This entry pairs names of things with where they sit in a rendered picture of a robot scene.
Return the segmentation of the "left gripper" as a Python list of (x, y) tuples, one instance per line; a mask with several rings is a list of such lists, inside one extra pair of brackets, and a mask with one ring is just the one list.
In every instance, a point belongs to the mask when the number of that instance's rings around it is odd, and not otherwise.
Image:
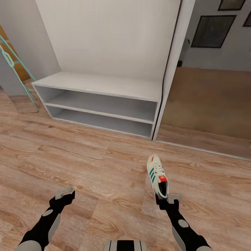
[(74, 198), (75, 198), (75, 191), (72, 194), (64, 195), (61, 199), (58, 200), (55, 200), (54, 197), (49, 201), (50, 207), (54, 204), (61, 204), (62, 208), (64, 208), (65, 205), (71, 204)]

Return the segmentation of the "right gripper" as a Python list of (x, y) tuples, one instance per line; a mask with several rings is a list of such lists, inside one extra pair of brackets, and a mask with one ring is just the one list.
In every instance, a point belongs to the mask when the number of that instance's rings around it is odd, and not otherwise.
[(160, 210), (166, 210), (168, 215), (172, 210), (179, 209), (179, 201), (178, 200), (174, 199), (174, 204), (169, 204), (169, 202), (167, 200), (159, 199), (157, 194), (155, 195), (155, 197), (156, 197), (156, 203), (157, 203), (157, 205), (159, 205)]

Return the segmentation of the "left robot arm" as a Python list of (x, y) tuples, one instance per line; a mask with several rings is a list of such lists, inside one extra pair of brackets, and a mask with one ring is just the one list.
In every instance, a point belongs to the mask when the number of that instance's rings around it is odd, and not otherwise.
[(75, 198), (75, 191), (72, 194), (64, 196), (63, 194), (72, 192), (73, 189), (68, 187), (56, 190), (55, 197), (49, 201), (50, 207), (42, 214), (40, 221), (32, 230), (26, 232), (14, 251), (44, 251), (60, 224), (63, 208), (71, 204)]

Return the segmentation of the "gym shoe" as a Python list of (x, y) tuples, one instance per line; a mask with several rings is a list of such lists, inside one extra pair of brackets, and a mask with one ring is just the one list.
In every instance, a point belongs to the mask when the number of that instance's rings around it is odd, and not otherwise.
[(169, 193), (169, 180), (162, 167), (161, 161), (156, 154), (151, 154), (147, 160), (147, 171), (152, 183), (154, 195), (159, 199), (167, 200)]

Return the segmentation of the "robot trunk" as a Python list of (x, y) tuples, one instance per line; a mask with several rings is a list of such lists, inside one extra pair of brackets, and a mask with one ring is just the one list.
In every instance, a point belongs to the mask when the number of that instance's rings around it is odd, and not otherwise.
[(107, 240), (102, 251), (149, 251), (146, 241)]

